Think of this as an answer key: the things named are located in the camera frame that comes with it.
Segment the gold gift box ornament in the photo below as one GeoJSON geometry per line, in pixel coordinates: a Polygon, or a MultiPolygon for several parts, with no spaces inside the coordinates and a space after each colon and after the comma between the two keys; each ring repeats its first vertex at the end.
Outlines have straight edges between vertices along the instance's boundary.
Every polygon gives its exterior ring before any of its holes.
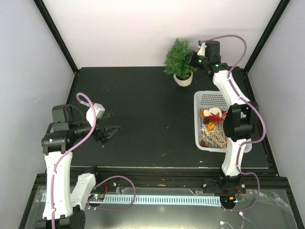
{"type": "Polygon", "coordinates": [[[212,131],[215,128],[215,124],[213,122],[210,122],[206,125],[206,128],[208,129],[208,131],[212,131]]]}

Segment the red star ornament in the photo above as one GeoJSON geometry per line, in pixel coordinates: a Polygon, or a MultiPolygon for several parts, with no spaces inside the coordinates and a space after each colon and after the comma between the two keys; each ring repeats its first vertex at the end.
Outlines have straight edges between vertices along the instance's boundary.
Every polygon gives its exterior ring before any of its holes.
{"type": "Polygon", "coordinates": [[[216,113],[216,114],[210,113],[209,117],[211,119],[211,122],[217,125],[220,125],[220,122],[224,121],[224,119],[222,118],[222,113],[216,113]]]}

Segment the small green christmas tree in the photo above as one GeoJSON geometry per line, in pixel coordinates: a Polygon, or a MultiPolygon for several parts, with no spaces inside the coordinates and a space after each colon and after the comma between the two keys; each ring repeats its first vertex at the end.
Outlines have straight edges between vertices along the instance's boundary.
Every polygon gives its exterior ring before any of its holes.
{"type": "Polygon", "coordinates": [[[197,68],[187,64],[186,58],[192,53],[188,40],[176,38],[164,60],[164,73],[172,75],[174,81],[181,87],[189,86],[197,68]]]}

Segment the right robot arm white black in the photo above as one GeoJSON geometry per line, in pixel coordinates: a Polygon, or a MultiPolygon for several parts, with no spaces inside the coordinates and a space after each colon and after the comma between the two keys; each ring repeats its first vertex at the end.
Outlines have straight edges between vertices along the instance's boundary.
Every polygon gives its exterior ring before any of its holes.
{"type": "Polygon", "coordinates": [[[254,110],[258,104],[250,102],[235,82],[229,66],[221,61],[218,41],[199,41],[199,50],[192,52],[187,64],[207,71],[229,106],[223,129],[227,137],[227,150],[217,188],[229,192],[240,184],[241,162],[246,142],[255,132],[258,117],[254,110]]]}

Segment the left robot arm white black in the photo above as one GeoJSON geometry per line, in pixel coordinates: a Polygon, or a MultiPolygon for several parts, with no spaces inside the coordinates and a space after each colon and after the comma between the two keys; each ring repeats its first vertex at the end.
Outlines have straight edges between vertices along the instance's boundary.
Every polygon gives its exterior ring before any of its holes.
{"type": "Polygon", "coordinates": [[[87,173],[78,176],[76,186],[70,190],[70,167],[72,152],[64,153],[91,133],[103,144],[116,134],[120,126],[99,127],[105,111],[101,104],[94,103],[85,118],[75,119],[71,104],[52,108],[53,122],[41,140],[47,168],[46,203],[42,218],[35,222],[36,229],[83,229],[85,227],[84,207],[91,190],[102,186],[97,169],[91,167],[87,173]]]}

